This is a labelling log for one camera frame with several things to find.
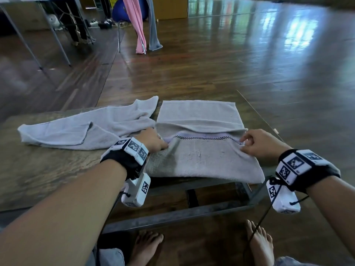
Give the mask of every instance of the wooden table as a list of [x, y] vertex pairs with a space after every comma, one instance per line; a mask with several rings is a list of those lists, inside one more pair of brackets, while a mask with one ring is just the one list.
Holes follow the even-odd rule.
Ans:
[[[218, 100], [235, 102], [246, 128], [262, 128], [273, 133], [271, 127], [240, 93], [221, 95]], [[161, 101], [152, 116], [155, 120], [160, 105]], [[98, 163], [104, 152], [104, 150], [78, 151], [25, 145], [21, 143], [20, 135], [16, 129], [21, 124], [32, 125], [47, 122], [92, 109], [94, 108], [14, 116], [0, 126], [0, 158], [2, 161], [2, 166], [0, 166], [0, 212], [32, 207], [62, 184], [68, 183]], [[227, 181], [216, 183], [214, 181], [214, 179], [204, 178], [155, 178], [152, 179], [149, 190], [154, 194], [161, 194], [165, 190], [179, 188], [188, 190], [193, 188], [193, 185], [205, 187], [217, 183], [227, 183]]]

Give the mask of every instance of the gray towel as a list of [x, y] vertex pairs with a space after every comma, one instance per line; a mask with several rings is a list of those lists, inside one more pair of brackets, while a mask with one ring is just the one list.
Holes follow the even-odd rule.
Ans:
[[155, 127], [169, 147], [149, 157], [144, 170], [150, 177], [264, 182], [258, 161], [240, 151], [246, 129], [235, 103], [163, 101]]
[[120, 137], [127, 137], [155, 121], [149, 117], [157, 107], [158, 96], [135, 100], [128, 106], [103, 107], [74, 116], [35, 125], [21, 125], [21, 141], [32, 145], [75, 150], [111, 147]]
[[147, 0], [147, 3], [149, 6], [149, 50], [153, 51], [161, 49], [163, 46], [159, 43], [158, 40], [153, 0]]

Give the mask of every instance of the foot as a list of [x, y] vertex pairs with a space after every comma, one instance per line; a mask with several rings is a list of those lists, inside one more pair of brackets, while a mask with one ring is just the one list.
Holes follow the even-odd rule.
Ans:
[[140, 234], [136, 239], [128, 266], [146, 266], [163, 239], [164, 236], [159, 233], [144, 232]]
[[[256, 226], [250, 220], [246, 221], [245, 226], [249, 239]], [[272, 238], [266, 233], [264, 228], [258, 228], [250, 242], [250, 249], [251, 253], [253, 253], [255, 266], [273, 266], [275, 263]]]

